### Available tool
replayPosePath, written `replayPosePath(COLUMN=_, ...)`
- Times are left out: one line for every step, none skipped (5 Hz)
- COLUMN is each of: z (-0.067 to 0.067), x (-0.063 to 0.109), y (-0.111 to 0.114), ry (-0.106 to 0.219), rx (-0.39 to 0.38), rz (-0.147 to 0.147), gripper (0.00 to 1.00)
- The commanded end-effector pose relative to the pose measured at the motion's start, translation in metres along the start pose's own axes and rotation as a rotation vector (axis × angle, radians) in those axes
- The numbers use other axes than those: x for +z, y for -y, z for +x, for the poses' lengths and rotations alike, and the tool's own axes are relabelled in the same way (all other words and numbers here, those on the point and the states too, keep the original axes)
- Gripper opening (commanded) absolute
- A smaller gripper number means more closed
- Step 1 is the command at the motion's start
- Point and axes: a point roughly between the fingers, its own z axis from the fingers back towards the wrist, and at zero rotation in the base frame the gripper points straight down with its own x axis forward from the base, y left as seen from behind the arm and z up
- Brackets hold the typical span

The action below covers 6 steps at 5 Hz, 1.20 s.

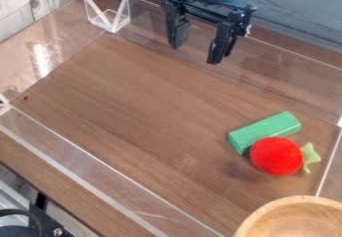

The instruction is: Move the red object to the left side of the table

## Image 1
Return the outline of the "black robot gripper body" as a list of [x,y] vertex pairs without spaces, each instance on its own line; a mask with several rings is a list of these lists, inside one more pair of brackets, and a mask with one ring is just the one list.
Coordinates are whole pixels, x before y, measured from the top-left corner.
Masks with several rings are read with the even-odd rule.
[[193,16],[213,25],[228,21],[236,24],[240,36],[248,36],[252,28],[252,15],[257,5],[249,0],[163,0],[183,6],[186,17]]

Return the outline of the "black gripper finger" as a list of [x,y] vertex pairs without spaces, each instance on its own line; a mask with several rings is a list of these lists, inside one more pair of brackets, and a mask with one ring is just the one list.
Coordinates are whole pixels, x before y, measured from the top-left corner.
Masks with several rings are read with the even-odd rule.
[[208,63],[220,64],[225,57],[232,54],[237,43],[237,29],[236,24],[222,22],[218,24],[216,38],[212,41]]
[[190,20],[185,15],[183,6],[166,2],[167,39],[171,47],[178,49],[189,40]]

